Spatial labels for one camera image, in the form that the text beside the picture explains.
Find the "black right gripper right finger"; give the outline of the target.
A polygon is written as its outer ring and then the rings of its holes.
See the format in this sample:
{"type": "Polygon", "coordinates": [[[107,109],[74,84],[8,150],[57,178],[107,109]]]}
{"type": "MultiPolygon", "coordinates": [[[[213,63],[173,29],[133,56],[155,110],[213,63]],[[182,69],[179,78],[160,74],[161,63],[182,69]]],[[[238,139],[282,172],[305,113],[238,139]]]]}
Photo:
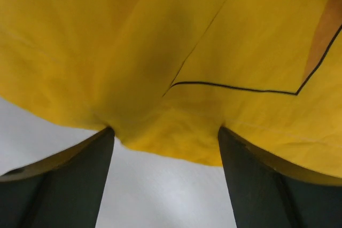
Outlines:
{"type": "Polygon", "coordinates": [[[291,163],[226,127],[217,138],[237,227],[341,227],[341,178],[291,163]]]}

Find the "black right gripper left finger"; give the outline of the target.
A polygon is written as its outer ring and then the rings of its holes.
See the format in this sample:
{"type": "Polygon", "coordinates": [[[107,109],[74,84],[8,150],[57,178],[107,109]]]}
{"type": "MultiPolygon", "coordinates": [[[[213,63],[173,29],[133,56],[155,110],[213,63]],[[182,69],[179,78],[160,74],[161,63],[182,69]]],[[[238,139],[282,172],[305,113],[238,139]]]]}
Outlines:
{"type": "Polygon", "coordinates": [[[113,148],[105,128],[1,175],[1,227],[95,227],[113,148]]]}

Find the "yellow cartoon placemat cloth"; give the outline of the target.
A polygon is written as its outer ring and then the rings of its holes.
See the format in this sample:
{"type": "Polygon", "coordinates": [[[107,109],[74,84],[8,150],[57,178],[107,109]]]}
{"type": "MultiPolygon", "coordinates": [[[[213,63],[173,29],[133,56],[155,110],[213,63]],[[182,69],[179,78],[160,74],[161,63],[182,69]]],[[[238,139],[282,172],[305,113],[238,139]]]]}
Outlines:
{"type": "Polygon", "coordinates": [[[341,0],[1,0],[1,96],[209,166],[223,126],[341,177],[341,0]]]}

